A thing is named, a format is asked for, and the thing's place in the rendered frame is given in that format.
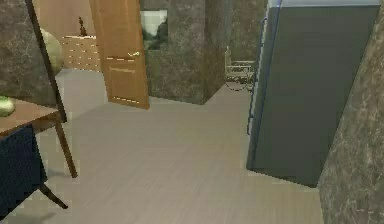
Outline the pale wooden chair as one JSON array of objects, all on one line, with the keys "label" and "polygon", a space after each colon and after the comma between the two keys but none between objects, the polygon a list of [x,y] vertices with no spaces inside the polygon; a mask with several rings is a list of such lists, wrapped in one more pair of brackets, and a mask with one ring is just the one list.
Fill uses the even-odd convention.
[{"label": "pale wooden chair", "polygon": [[254,61],[233,61],[230,47],[225,51],[225,85],[232,91],[252,89]]}]

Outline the brown wooden room door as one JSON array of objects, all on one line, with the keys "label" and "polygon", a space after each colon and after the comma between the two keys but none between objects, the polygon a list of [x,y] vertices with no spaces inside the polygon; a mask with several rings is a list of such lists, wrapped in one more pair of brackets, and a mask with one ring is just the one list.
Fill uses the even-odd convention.
[{"label": "brown wooden room door", "polygon": [[[109,102],[149,108],[139,0],[89,0]],[[127,53],[140,52],[139,57]]]}]

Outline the grey fridge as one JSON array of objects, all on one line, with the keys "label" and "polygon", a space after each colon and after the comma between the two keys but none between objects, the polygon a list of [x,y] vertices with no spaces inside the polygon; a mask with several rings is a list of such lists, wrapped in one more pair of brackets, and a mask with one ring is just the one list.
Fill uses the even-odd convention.
[{"label": "grey fridge", "polygon": [[318,184],[382,0],[267,0],[246,167]]}]

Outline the light wooden chest of drawers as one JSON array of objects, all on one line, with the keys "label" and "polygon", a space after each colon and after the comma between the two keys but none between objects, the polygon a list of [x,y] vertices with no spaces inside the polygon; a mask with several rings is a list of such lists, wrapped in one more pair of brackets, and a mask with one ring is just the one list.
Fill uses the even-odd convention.
[{"label": "light wooden chest of drawers", "polygon": [[66,68],[101,71],[95,36],[64,36],[61,44]]}]

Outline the pale green round cushion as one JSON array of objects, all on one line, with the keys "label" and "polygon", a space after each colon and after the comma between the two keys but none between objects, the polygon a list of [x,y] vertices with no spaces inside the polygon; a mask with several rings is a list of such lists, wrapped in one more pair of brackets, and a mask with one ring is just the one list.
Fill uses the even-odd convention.
[{"label": "pale green round cushion", "polygon": [[40,31],[45,43],[53,74],[57,75],[64,65],[62,46],[54,35],[44,29],[40,29]]}]

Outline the brown wooden table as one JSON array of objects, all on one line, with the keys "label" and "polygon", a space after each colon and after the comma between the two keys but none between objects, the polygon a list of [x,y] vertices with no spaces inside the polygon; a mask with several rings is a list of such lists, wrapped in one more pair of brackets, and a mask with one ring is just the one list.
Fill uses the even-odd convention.
[{"label": "brown wooden table", "polygon": [[54,126],[71,177],[76,178],[78,172],[62,126],[59,110],[18,99],[12,99],[12,101],[15,105],[14,112],[7,117],[0,117],[0,139],[29,124],[33,126],[35,133],[43,132]]}]

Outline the dark blue chair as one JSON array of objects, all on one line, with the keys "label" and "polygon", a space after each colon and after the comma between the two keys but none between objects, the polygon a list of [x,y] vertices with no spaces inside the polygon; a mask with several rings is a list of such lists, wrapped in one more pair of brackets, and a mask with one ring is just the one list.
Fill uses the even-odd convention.
[{"label": "dark blue chair", "polygon": [[50,190],[46,181],[32,125],[23,126],[0,140],[0,220],[37,190],[67,209],[68,205]]}]

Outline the green round fruit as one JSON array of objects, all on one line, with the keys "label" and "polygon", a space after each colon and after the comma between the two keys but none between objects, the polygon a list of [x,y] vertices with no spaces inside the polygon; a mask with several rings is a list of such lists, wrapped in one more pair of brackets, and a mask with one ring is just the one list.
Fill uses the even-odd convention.
[{"label": "green round fruit", "polygon": [[15,111],[14,101],[7,96],[0,96],[0,117],[7,117]]}]

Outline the framed wall picture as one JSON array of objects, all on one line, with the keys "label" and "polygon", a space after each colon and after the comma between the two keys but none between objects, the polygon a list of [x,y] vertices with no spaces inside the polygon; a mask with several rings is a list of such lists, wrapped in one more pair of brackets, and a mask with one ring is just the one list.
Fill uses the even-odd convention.
[{"label": "framed wall picture", "polygon": [[159,50],[168,43],[168,13],[165,9],[140,12],[145,50]]}]

